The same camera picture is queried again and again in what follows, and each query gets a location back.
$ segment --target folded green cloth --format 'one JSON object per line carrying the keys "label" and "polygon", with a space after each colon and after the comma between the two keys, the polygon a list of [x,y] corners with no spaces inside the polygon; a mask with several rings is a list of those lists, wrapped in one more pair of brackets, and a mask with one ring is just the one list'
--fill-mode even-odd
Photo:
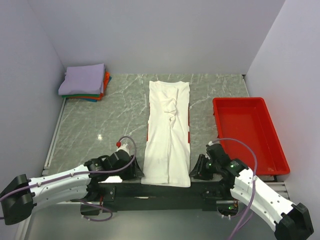
{"label": "folded green cloth", "polygon": [[62,95],[63,98],[72,98],[72,97],[100,97],[100,94],[73,94],[73,95]]}

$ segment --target white cloth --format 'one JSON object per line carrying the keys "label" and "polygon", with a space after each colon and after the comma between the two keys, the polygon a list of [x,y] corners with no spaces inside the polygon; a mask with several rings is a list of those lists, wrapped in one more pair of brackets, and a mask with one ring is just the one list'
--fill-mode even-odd
{"label": "white cloth", "polygon": [[150,116],[142,184],[190,187],[188,82],[149,82]]}

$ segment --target gray marble surface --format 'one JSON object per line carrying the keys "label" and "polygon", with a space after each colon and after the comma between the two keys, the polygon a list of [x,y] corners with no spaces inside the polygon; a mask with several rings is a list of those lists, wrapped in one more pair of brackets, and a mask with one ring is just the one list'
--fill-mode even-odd
{"label": "gray marble surface", "polygon": [[68,99],[63,110],[49,174],[56,174],[101,155],[110,155],[121,136],[132,136],[141,168],[149,118],[149,81],[190,82],[190,168],[218,135],[213,98],[248,97],[241,75],[112,74],[106,96],[89,102]]}

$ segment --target folded purple cloth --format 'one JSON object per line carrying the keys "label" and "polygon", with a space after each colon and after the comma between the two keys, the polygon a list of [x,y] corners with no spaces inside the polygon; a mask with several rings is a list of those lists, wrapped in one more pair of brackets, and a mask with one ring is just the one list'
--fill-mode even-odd
{"label": "folded purple cloth", "polygon": [[59,95],[100,94],[104,92],[105,65],[69,66]]}

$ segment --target red plastic bin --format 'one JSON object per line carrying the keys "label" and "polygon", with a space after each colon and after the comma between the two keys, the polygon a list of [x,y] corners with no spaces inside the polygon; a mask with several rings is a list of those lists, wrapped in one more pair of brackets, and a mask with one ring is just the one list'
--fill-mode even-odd
{"label": "red plastic bin", "polygon": [[[263,98],[216,97],[213,99],[213,115],[219,138],[238,139],[254,151],[258,161],[257,175],[290,173]],[[231,140],[220,143],[231,159],[238,158],[254,168],[254,158],[244,146]]]}

